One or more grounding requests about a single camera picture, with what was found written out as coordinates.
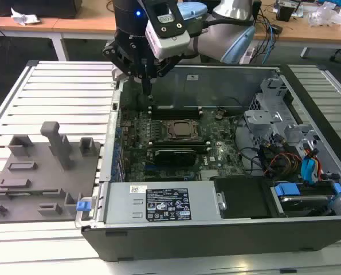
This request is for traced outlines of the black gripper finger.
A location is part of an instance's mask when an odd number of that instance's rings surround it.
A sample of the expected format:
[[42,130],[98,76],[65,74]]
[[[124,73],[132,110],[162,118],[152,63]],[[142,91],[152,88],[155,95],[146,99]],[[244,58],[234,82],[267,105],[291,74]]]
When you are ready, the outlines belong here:
[[158,77],[165,76],[177,64],[177,57],[168,57],[162,61],[155,57],[147,60],[147,95],[151,94],[152,84]]
[[124,75],[138,78],[142,85],[142,92],[148,95],[148,78],[145,64],[140,56],[140,43],[132,41],[125,51],[117,41],[107,42],[103,54],[110,60]]

